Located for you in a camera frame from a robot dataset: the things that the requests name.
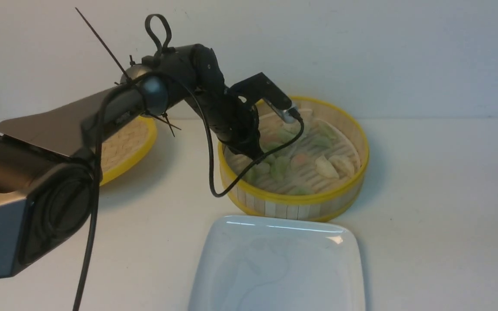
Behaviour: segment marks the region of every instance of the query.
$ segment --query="steamer basket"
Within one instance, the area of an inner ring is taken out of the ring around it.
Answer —
[[[151,150],[157,130],[152,118],[137,117],[103,142],[99,185],[119,177],[136,165]]]
[[[307,97],[291,97],[299,109],[312,109],[314,118],[322,119],[340,130],[350,140],[358,159],[353,177],[338,187],[312,195],[284,195],[271,193],[250,185],[243,179],[228,193],[232,202],[249,215],[297,219],[308,221],[329,221],[346,211],[358,197],[368,166],[368,142],[360,125],[349,114],[327,102]],[[259,102],[260,116],[270,114],[271,108]],[[224,187],[237,177],[225,157],[225,146],[219,143],[220,175]]]

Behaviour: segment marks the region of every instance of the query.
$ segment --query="black cable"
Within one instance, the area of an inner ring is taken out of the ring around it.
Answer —
[[[73,311],[80,309],[80,304],[83,296],[83,288],[86,285],[87,271],[91,260],[91,252],[93,250],[93,242],[95,240],[95,228],[97,225],[97,211],[99,209],[99,183],[101,182],[101,146],[103,143],[103,125],[105,119],[105,110],[107,106],[122,91],[130,88],[130,85],[124,84],[113,89],[105,99],[101,102],[99,112],[97,112],[97,128],[95,136],[95,164],[93,166],[93,192],[91,199],[91,217],[89,219],[89,232],[87,234],[86,250],[83,256],[82,271],[78,281],[77,293],[74,299]]]
[[[188,92],[188,94],[193,98],[193,100],[195,101],[195,104],[199,108],[199,111],[201,112],[201,119],[203,120],[203,126],[205,127],[205,134],[207,136],[207,144],[209,146],[209,187],[210,187],[211,193],[215,197],[223,197],[224,195],[226,195],[227,193],[229,193],[230,190],[243,178],[243,176],[245,176],[245,174],[247,174],[247,172],[252,167],[254,167],[255,165],[257,165],[258,163],[261,163],[266,157],[270,156],[271,154],[276,153],[279,150],[282,150],[282,149],[290,146],[291,144],[293,144],[294,142],[296,142],[296,140],[298,140],[303,135],[303,131],[305,129],[305,124],[303,123],[303,119],[301,118],[301,115],[299,114],[299,112],[297,112],[296,109],[289,110],[289,113],[292,115],[292,117],[294,117],[299,122],[299,124],[301,124],[301,128],[300,128],[299,132],[297,133],[297,135],[295,135],[295,137],[293,137],[287,143],[282,144],[281,146],[278,146],[278,147],[276,147],[276,148],[274,148],[272,150],[269,150],[268,152],[266,152],[265,154],[263,154],[261,157],[257,158],[256,160],[252,161],[251,163],[249,163],[249,165],[247,165],[247,167],[245,167],[245,169],[243,169],[243,171],[241,171],[241,173],[239,175],[237,175],[236,179],[234,179],[232,181],[232,183],[226,189],[224,189],[223,192],[217,193],[216,189],[214,187],[214,147],[213,147],[213,137],[211,136],[210,127],[209,127],[209,123],[207,122],[207,118],[205,116],[205,112],[203,111],[203,109],[201,107],[201,104],[197,100],[197,97],[195,96],[195,94],[193,94],[193,92],[186,85],[184,85],[184,83],[182,83],[181,81],[179,81],[178,79],[176,79],[175,77],[173,77],[171,75],[167,75],[165,73],[146,73],[145,75],[140,76],[140,78],[144,78],[144,77],[147,77],[149,75],[156,75],[156,76],[167,77],[167,78],[171,79],[172,81],[174,81],[175,83],[178,83],[184,90],[186,90],[186,92]]]

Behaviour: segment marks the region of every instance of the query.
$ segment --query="white dumpling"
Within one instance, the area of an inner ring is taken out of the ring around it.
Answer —
[[[310,121],[307,121],[305,119],[303,119],[303,124],[305,127],[303,129],[303,134],[301,137],[305,138],[306,135],[308,134],[308,132],[310,131],[311,124],[310,124]],[[295,121],[293,123],[284,123],[282,125],[282,128],[284,130],[287,130],[291,134],[297,135],[299,133],[299,131],[301,130],[301,124],[298,121]]]
[[[332,166],[330,161],[321,155],[314,161],[316,172],[326,178],[339,179],[339,174]]]
[[[328,161],[336,168],[338,171],[344,173],[348,177],[354,176],[354,165],[346,155],[332,155]]]

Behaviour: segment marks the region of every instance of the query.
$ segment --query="square plate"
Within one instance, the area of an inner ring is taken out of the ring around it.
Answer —
[[[189,311],[365,311],[360,252],[347,229],[227,216],[213,224]]]

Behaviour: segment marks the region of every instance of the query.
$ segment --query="table surface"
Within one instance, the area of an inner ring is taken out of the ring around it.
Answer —
[[[331,222],[358,240],[367,309],[498,310],[498,120],[360,122],[366,181]],[[101,189],[83,310],[186,310],[211,224],[241,214],[209,191],[202,123],[174,123],[176,138],[159,126],[146,158]],[[86,236],[87,224],[1,279],[0,311],[69,311]]]

